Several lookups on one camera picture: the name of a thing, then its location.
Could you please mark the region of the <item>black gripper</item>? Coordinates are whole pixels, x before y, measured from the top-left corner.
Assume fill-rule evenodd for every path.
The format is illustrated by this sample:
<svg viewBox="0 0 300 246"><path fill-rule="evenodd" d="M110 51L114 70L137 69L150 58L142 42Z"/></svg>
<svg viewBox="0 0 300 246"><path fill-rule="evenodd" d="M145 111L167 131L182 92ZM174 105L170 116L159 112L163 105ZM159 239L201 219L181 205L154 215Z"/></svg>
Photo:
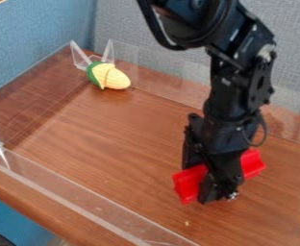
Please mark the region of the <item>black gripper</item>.
<svg viewBox="0 0 300 246"><path fill-rule="evenodd" d="M199 164L209 168L199 185L198 201L207 204L235 199L245 183L242 155L261 143L253 140L262 125L262 114L235 122L215 122L197 113L189 115L183 141L183 169Z"/></svg>

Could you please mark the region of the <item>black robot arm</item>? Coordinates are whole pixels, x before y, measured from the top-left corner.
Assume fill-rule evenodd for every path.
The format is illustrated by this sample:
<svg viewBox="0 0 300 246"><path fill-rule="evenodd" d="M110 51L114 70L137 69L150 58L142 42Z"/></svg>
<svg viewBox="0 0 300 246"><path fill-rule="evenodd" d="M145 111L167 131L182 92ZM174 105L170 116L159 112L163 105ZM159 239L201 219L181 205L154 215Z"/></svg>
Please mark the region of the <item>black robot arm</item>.
<svg viewBox="0 0 300 246"><path fill-rule="evenodd" d="M183 51L203 47L211 61L211 93L203 113L189 116L183 170L205 165L197 200L239 196L242 156L267 131L261 107L271 103L275 35L241 0L137 0L158 43Z"/></svg>

